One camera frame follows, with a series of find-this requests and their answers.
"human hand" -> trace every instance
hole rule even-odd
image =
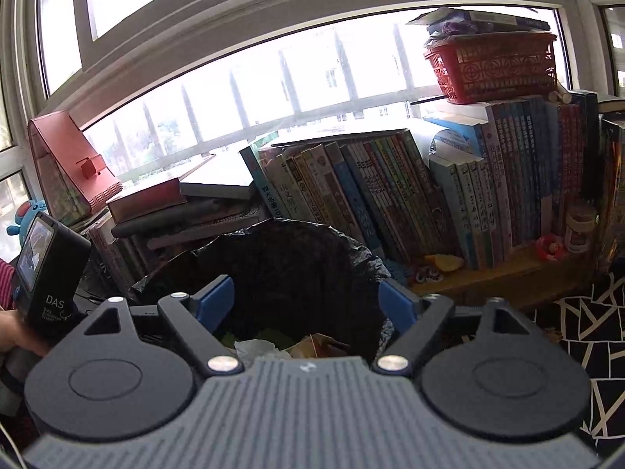
[[[50,348],[31,328],[17,310],[0,311],[0,353],[19,346],[38,356],[45,356]]]

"black and white patterned cloth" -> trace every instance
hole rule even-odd
[[[579,436],[603,456],[625,442],[625,275],[611,272],[579,296],[534,312],[534,322],[586,370],[591,407]]]

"trash bin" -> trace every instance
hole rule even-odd
[[[329,226],[270,219],[184,252],[134,287],[152,304],[174,291],[195,293],[220,274],[232,277],[234,307],[219,331],[249,340],[275,329],[295,341],[322,333],[371,362],[389,338],[377,302],[390,278],[381,259]]]

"wooden shelf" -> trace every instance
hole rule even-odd
[[[555,263],[540,261],[534,248],[517,250],[500,266],[482,271],[461,269],[438,283],[413,286],[415,294],[439,293],[458,304],[478,305],[489,297],[501,296],[515,308],[530,309],[566,296],[587,285],[593,266],[589,256],[568,255]]]

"blue gripper pad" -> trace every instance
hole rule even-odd
[[[234,282],[220,275],[191,297],[197,303],[196,319],[213,333],[234,305]]]
[[[401,335],[417,322],[415,307],[420,298],[395,280],[380,282],[377,291],[380,310],[388,317]]]

